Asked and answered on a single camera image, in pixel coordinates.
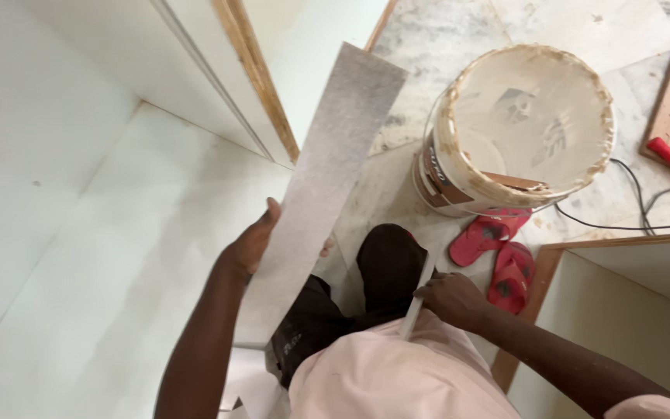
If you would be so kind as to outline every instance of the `pink slipper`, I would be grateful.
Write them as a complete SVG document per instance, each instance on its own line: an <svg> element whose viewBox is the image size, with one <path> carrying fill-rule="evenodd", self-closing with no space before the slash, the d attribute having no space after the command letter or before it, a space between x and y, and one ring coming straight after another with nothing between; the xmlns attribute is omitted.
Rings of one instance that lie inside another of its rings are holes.
<svg viewBox="0 0 670 419"><path fill-rule="evenodd" d="M518 314L526 306L534 273L534 258L529 249L521 243L507 243L495 261L488 301L501 310Z"/></svg>
<svg viewBox="0 0 670 419"><path fill-rule="evenodd" d="M484 252L502 248L532 217L532 211L526 208L503 208L495 212L498 215L518 216L479 215L449 245L449 257L454 263L459 266L469 266Z"/></svg>

